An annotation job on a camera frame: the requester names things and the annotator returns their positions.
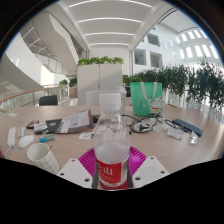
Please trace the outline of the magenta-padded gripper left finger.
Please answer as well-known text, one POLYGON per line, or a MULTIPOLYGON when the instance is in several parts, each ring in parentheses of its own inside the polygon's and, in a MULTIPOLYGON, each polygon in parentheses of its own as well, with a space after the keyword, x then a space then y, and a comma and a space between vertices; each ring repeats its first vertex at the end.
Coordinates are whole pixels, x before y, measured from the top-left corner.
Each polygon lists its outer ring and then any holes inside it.
POLYGON ((58 176, 81 187, 96 189, 98 174, 94 149, 89 149, 79 158, 69 159, 58 176))

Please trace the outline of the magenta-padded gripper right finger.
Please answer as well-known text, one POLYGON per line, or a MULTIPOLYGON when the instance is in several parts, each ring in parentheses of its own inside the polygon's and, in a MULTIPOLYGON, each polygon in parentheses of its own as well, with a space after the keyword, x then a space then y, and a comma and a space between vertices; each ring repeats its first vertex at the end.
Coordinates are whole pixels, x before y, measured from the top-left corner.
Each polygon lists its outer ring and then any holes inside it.
POLYGON ((147 157, 138 149, 131 147, 129 155, 128 187, 140 188, 157 181, 169 172, 155 156, 147 157))

